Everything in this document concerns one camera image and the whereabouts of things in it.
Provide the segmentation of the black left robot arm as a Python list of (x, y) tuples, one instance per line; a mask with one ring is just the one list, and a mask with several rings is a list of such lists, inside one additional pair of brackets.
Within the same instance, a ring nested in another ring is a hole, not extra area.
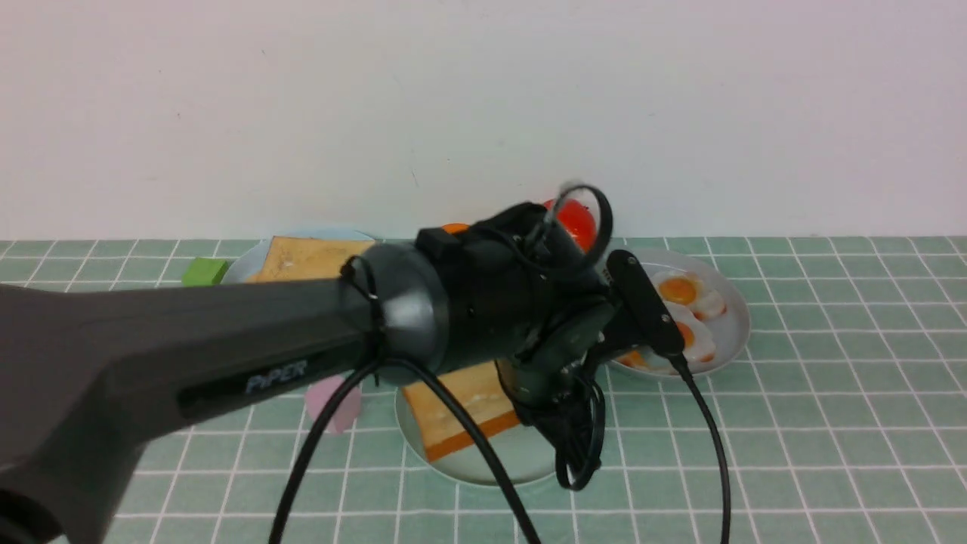
[(440, 376), (498, 360), (523, 409), (584, 400), (583, 369), (614, 309), (595, 272), (613, 219), (584, 252), (523, 202), (453, 234), (377, 244), (335, 278), (205, 288), (45, 292), (2, 287), (2, 541), (100, 543), (148, 443), (343, 374), (304, 446), (269, 540), (283, 537), (323, 430), (383, 372), (421, 380), (479, 445), (528, 542), (539, 538), (504, 465)]

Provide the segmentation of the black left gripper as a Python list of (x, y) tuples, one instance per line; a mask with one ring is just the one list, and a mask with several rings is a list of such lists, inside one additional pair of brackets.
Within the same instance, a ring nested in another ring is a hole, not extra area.
[(545, 207), (521, 203), (462, 232), (422, 228), (415, 253), (435, 325), (426, 368), (493, 362), (527, 424), (604, 416), (593, 350), (618, 304), (595, 270), (600, 251), (581, 251)]

